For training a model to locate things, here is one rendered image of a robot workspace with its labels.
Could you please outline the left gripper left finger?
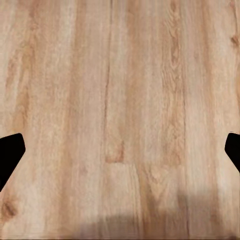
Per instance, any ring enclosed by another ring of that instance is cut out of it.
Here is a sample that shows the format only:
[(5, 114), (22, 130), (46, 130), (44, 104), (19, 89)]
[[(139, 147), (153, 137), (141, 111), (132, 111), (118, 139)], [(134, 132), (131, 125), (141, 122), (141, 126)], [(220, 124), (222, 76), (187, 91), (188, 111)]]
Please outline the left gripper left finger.
[(26, 152), (21, 133), (0, 138), (0, 192)]

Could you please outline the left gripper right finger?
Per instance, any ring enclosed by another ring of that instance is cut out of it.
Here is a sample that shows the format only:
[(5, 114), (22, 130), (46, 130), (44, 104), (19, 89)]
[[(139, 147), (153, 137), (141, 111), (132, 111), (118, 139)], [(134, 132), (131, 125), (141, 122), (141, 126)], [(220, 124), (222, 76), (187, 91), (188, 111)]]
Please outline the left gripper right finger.
[(240, 172), (240, 134), (229, 133), (224, 150)]

